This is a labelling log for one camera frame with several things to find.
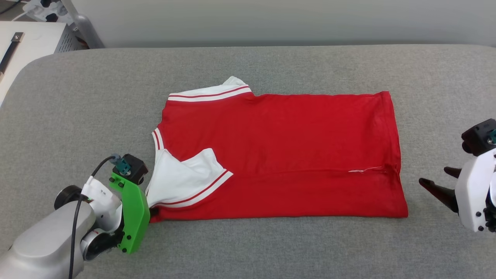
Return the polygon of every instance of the red and white t-shirt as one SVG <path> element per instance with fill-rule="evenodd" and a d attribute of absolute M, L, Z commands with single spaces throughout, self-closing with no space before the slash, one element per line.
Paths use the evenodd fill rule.
<path fill-rule="evenodd" d="M 152 222 L 408 216 L 386 91 L 255 96 L 231 77 L 170 94 L 152 134 Z"/>

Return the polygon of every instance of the white thread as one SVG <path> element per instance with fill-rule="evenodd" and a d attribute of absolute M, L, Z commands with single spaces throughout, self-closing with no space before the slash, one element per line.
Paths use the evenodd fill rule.
<path fill-rule="evenodd" d="M 350 170 L 348 172 L 360 172 L 360 173 L 363 173 L 366 170 L 377 169 L 377 168 L 380 168 L 380 167 L 372 167 L 372 168 L 368 168 L 368 169 L 364 169 L 364 170 L 355 169 L 355 170 Z"/>

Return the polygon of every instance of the gray fabric surface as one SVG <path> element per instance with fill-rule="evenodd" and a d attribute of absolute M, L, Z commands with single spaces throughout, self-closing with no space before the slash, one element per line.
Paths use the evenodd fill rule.
<path fill-rule="evenodd" d="M 168 94 L 231 75 L 256 94 L 389 90 L 410 216 L 165 221 L 149 226 L 137 253 L 104 254 L 79 278 L 496 274 L 496 235 L 462 227 L 418 184 L 426 177 L 454 187 L 442 168 L 471 157 L 461 133 L 496 116 L 496 49 L 462 45 L 108 49 L 36 60 L 0 108 L 0 250 L 52 212 L 62 188 L 82 186 L 108 154 L 131 153 L 153 169 L 150 133 Z M 105 181 L 110 170 L 97 178 Z"/>

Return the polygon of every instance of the black cable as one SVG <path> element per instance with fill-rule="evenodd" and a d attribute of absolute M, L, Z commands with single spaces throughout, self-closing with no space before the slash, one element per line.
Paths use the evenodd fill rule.
<path fill-rule="evenodd" d="M 109 156 L 98 164 L 91 176 L 95 177 L 96 173 L 108 160 L 115 159 L 115 156 Z M 72 222 L 72 236 L 70 238 L 70 262 L 69 262 L 69 279 L 72 279 L 72 273 L 74 272 L 74 252 L 76 248 L 76 226 L 77 226 L 77 216 L 79 215 L 79 208 L 81 207 L 81 202 L 83 201 L 83 195 L 79 195 L 79 200 L 77 200 L 76 211 L 74 212 L 74 221 Z"/>
<path fill-rule="evenodd" d="M 3 11 L 0 11 L 0 14 L 4 14 L 10 10 L 12 10 L 15 6 L 17 6 L 19 3 L 21 3 L 22 0 L 18 0 L 17 2 L 15 2 L 12 6 L 6 8 L 5 10 Z"/>

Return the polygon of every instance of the floor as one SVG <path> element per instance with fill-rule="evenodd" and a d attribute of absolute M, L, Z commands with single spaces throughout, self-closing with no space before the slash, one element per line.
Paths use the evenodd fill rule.
<path fill-rule="evenodd" d="M 12 6 L 13 4 L 15 4 L 15 2 L 13 2 L 13 1 L 0 0 L 0 10 L 4 10 L 4 9 Z M 23 6 L 24 6 L 23 3 L 19 3 L 18 5 L 16 5 L 13 9 L 9 10 L 8 12 L 0 14 L 0 21 L 11 21 L 16 16 L 22 14 L 24 12 L 22 10 Z M 17 21 L 35 21 L 35 20 L 30 18 L 27 15 L 23 15 Z"/>

